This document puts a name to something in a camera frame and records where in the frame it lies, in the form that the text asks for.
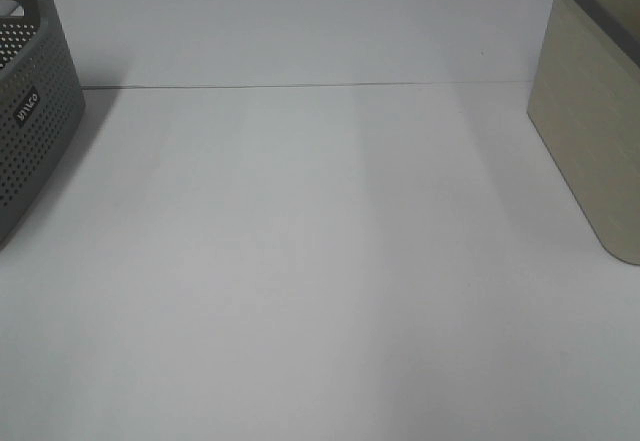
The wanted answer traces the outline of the beige plastic basket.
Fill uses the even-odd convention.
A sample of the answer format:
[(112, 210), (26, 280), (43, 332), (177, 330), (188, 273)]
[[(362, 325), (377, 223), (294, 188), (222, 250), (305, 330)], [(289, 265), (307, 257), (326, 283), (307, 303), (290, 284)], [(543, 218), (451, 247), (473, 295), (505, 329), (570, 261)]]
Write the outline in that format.
[(639, 0), (553, 0), (527, 114), (602, 247), (639, 262)]

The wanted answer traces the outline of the grey perforated plastic basket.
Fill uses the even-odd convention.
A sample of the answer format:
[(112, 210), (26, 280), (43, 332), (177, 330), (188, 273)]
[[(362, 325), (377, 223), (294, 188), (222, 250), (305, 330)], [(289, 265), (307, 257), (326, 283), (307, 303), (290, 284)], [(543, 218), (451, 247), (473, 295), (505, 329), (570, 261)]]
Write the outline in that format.
[(54, 0), (9, 0), (1, 18), (1, 242), (34, 203), (74, 137), (85, 98)]

